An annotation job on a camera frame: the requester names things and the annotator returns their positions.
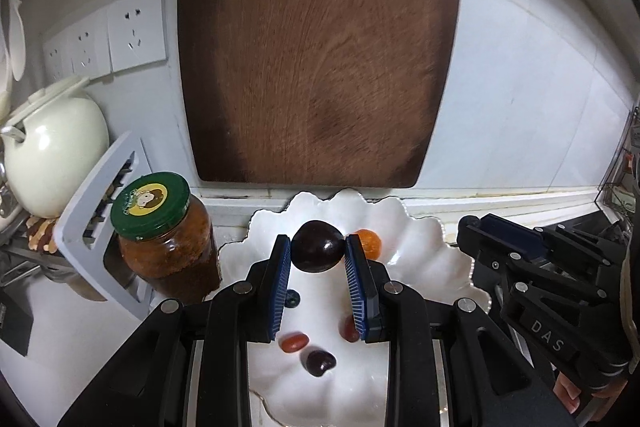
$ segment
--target white ceramic pot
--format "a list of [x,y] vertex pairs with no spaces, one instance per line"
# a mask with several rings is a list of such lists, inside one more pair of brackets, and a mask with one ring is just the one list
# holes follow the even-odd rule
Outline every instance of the white ceramic pot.
[[9,185],[34,216],[59,217],[109,146],[88,82],[73,76],[35,92],[0,130]]

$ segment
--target wall socket panel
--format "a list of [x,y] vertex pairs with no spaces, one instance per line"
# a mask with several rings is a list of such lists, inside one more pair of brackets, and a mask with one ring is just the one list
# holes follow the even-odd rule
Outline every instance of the wall socket panel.
[[73,73],[66,29],[46,41],[42,46],[42,51],[44,68],[51,80],[62,80]]
[[73,72],[98,78],[111,73],[107,10],[101,8],[66,29]]
[[107,24],[113,71],[166,59],[162,0],[117,0]]

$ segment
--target wavy-edged white plate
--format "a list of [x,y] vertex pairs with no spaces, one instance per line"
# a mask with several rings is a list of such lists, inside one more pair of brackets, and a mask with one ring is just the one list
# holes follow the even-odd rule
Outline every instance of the wavy-edged white plate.
[[[359,229],[376,232],[382,240],[379,261],[389,277],[426,299],[452,304],[468,297],[485,311],[491,306],[489,295],[471,282],[473,260],[444,242],[438,219],[409,216],[395,197],[367,203],[352,189],[330,200],[300,192],[282,212],[256,212],[246,239],[220,250],[222,287],[245,279],[253,263],[268,258],[279,233],[293,237],[312,219],[326,221],[344,235]],[[276,342],[249,344],[250,387],[266,400],[269,415],[284,425],[382,427],[388,344],[350,344],[340,336],[338,327],[351,314],[344,264],[324,273],[306,273],[291,266],[289,288],[300,293],[301,301],[296,308],[285,309]],[[284,353],[278,341],[299,331],[309,337],[309,345],[298,353]],[[337,359],[337,366],[320,378],[302,365],[305,354],[315,347]],[[263,413],[259,424],[277,425]]]

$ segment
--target human hand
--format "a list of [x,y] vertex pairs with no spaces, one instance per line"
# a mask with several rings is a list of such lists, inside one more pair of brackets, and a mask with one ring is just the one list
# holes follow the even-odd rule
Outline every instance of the human hand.
[[[611,382],[606,388],[602,391],[598,391],[593,394],[593,397],[596,398],[604,398],[606,399],[598,410],[594,413],[593,417],[591,417],[591,421],[599,422],[604,418],[604,416],[609,412],[611,406],[620,396],[622,390],[626,386],[626,379],[619,378]],[[556,385],[554,386],[554,393],[562,402],[564,407],[569,411],[569,413],[573,414],[578,407],[580,407],[580,393],[582,391],[579,387],[577,387],[571,380],[569,380],[564,374],[560,373],[558,379],[556,380]]]

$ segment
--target white dish rack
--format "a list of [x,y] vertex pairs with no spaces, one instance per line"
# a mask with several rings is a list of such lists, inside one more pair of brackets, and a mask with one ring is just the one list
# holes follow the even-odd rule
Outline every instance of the white dish rack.
[[120,136],[76,190],[53,237],[60,253],[106,299],[139,320],[150,312],[153,289],[135,277],[127,287],[104,266],[104,254],[113,237],[111,205],[133,180],[151,173],[140,137],[131,131]]

